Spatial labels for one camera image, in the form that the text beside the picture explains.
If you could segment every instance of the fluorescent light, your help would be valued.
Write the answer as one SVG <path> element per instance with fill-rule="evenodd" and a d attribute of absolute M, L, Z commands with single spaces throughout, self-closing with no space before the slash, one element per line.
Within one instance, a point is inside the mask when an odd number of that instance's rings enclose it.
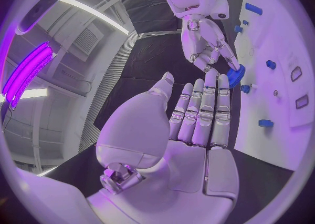
<path fill-rule="evenodd" d="M 42 177 L 42 176 L 46 175 L 47 173 L 51 172 L 52 170 L 56 169 L 57 167 L 58 167 L 58 166 L 56 166 L 56 167 L 54 167 L 54 168 L 51 168 L 51 169 L 49 169 L 49 170 L 46 170 L 46 171 L 44 171 L 44 172 L 42 172 L 42 173 L 40 173 L 40 174 L 37 174 L 37 176 L 38 176 L 38 177 Z"/>
<path fill-rule="evenodd" d="M 128 30 L 126 30 L 124 27 L 122 27 L 121 25 L 119 25 L 118 23 L 116 23 L 115 21 L 113 21 L 111 18 L 108 18 L 106 15 L 102 14 L 101 12 L 98 12 L 97 10 L 95 10 L 94 8 L 91 8 L 79 1 L 76 0 L 60 0 L 61 2 L 65 2 L 68 4 L 71 4 L 75 7 L 79 7 L 89 13 L 91 13 L 92 15 L 97 16 L 98 18 L 102 19 L 103 21 L 111 24 L 112 26 L 116 27 L 117 29 L 119 29 L 120 31 L 124 32 L 126 35 L 128 35 Z"/>
<path fill-rule="evenodd" d="M 33 89 L 33 90 L 25 90 L 22 94 L 21 99 L 27 98 L 36 98 L 36 97 L 44 97 L 47 96 L 47 89 Z"/>

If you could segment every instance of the robotic hand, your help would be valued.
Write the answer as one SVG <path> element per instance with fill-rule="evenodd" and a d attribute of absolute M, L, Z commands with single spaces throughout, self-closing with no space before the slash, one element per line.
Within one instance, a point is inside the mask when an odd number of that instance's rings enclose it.
<path fill-rule="evenodd" d="M 105 189 L 89 197 L 102 221 L 225 221 L 238 196 L 238 173 L 226 149 L 228 78 L 217 75 L 212 68 L 205 81 L 186 84 L 170 121 L 165 113 L 174 83 L 170 73 L 149 91 L 126 101 L 108 119 L 96 150 L 106 168 L 101 176 Z M 211 150 L 207 150 L 213 120 Z M 112 220 L 108 213 L 114 209 Z"/>
<path fill-rule="evenodd" d="M 231 67 L 229 87 L 234 88 L 245 74 L 226 43 L 220 28 L 212 19 L 228 19 L 227 0 L 167 0 L 174 15 L 183 20 L 182 46 L 186 59 L 200 70 L 208 72 L 211 65 L 217 62 L 220 54 Z"/>

